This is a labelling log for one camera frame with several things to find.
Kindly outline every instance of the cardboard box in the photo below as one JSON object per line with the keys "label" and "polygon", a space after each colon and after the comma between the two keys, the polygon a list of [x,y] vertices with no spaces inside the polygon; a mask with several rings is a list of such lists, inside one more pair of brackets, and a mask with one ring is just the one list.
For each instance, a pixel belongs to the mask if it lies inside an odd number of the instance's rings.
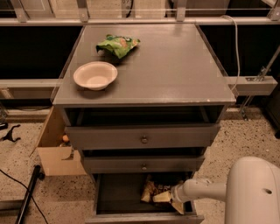
{"label": "cardboard box", "polygon": [[37,150],[46,176],[86,175],[81,155],[72,147],[60,147],[65,124],[52,107],[39,135]]}

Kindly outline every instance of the crumpled green bag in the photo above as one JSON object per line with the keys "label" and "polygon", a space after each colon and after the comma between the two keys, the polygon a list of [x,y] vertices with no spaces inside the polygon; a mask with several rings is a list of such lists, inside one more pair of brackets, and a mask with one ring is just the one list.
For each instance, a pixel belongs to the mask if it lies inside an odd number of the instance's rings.
{"label": "crumpled green bag", "polygon": [[106,39],[96,46],[96,51],[106,49],[119,59],[123,58],[128,52],[140,43],[139,39],[127,38],[108,34]]}

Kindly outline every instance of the speckled floor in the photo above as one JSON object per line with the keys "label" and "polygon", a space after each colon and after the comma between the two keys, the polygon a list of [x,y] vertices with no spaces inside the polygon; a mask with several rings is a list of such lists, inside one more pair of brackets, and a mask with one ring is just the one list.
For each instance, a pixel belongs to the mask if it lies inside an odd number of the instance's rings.
{"label": "speckled floor", "polygon": [[[209,178],[213,182],[226,182],[228,171],[236,159],[245,156],[264,158],[280,167],[280,140],[258,108],[248,111],[247,122],[235,108],[231,108],[221,121],[221,129],[213,145],[206,151],[206,160],[195,178]],[[14,129],[16,143],[0,143],[0,168],[15,179],[28,185],[33,166],[40,164],[38,153],[31,152],[37,142],[42,122],[21,122]],[[7,130],[0,130],[0,137]],[[0,200],[21,200],[25,189],[0,173]],[[45,177],[38,181],[33,197],[50,224],[84,223],[92,215],[95,187],[88,176]],[[223,223],[225,204],[213,199],[195,201],[198,214],[203,214],[203,224]],[[15,223],[17,216],[0,214],[0,223]],[[31,202],[25,223],[45,223]]]}

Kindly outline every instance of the white bowl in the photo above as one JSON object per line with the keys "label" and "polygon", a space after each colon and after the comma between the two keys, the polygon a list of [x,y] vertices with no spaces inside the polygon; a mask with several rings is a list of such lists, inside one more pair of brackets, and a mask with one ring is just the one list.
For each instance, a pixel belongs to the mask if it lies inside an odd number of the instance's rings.
{"label": "white bowl", "polygon": [[116,68],[102,61],[94,61],[80,66],[73,74],[77,85],[92,90],[104,89],[116,79]]}

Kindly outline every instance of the drawer knob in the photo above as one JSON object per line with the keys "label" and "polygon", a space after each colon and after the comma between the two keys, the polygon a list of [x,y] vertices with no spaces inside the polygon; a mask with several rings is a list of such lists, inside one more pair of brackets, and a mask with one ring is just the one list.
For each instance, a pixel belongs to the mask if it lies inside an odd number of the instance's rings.
{"label": "drawer knob", "polygon": [[147,144],[147,143],[148,143],[148,138],[147,138],[147,136],[142,136],[142,137],[141,137],[141,142],[142,142],[143,144]]}
{"label": "drawer knob", "polygon": [[146,164],[142,164],[142,171],[146,171],[146,170],[147,170]]}

